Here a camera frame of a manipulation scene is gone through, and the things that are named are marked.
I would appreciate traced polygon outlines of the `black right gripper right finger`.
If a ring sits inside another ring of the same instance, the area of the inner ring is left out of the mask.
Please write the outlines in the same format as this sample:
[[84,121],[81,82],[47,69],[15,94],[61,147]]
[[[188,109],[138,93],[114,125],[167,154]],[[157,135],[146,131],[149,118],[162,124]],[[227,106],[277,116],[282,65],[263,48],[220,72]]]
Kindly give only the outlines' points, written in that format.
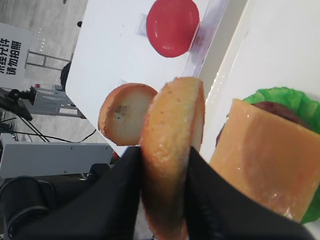
[[300,223],[254,202],[219,176],[193,147],[184,214],[191,240],[312,240]]

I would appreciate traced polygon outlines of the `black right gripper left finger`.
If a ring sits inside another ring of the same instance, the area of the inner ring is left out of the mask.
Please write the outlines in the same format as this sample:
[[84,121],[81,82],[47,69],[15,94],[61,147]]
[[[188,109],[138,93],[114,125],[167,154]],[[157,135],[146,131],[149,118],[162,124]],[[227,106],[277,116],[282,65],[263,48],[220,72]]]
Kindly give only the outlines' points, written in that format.
[[141,150],[119,162],[63,208],[22,227],[16,240],[132,240],[142,181]]

